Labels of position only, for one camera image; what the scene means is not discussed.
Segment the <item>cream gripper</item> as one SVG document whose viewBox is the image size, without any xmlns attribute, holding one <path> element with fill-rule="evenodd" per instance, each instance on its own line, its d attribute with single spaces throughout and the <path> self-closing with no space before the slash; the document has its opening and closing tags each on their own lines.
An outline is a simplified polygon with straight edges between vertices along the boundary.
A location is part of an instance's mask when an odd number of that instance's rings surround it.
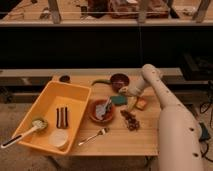
<svg viewBox="0 0 213 171">
<path fill-rule="evenodd" d="M 127 92 L 136 97 L 129 97 L 128 103 L 127 103 L 127 111 L 131 112 L 134 108 L 134 106 L 137 103 L 137 100 L 143 92 L 144 89 L 148 86 L 148 83 L 143 78 L 138 78 L 137 80 L 131 82 L 129 86 L 124 86 L 119 89 L 120 94 L 126 94 Z"/>
</svg>

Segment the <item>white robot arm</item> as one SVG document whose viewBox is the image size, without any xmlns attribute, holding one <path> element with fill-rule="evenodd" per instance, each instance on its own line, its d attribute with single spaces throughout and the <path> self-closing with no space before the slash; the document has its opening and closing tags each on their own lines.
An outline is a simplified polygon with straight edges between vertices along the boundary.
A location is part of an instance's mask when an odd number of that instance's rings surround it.
<svg viewBox="0 0 213 171">
<path fill-rule="evenodd" d="M 146 87 L 153 88 L 161 108 L 158 120 L 159 171 L 204 171 L 199 143 L 201 126 L 161 78 L 159 69 L 145 64 L 140 77 L 119 92 L 139 97 Z"/>
</svg>

